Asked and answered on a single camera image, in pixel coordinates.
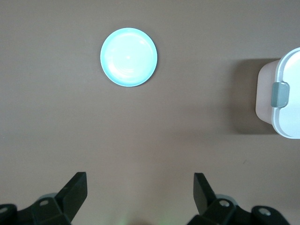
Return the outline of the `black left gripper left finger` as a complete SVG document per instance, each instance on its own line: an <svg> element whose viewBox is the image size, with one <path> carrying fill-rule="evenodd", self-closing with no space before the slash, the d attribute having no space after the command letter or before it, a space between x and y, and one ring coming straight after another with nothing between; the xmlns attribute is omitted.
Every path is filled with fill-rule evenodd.
<svg viewBox="0 0 300 225"><path fill-rule="evenodd" d="M77 172L58 192L41 196L29 207L0 206L2 225L70 225L87 197L87 174Z"/></svg>

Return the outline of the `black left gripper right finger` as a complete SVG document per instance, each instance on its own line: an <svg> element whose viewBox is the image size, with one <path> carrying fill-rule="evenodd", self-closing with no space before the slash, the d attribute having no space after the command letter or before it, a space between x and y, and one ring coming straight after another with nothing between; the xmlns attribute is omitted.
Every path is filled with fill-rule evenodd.
<svg viewBox="0 0 300 225"><path fill-rule="evenodd" d="M242 209L226 195L217 195L203 173L194 174L193 197L198 210L190 225L288 225L276 209L254 206L250 212Z"/></svg>

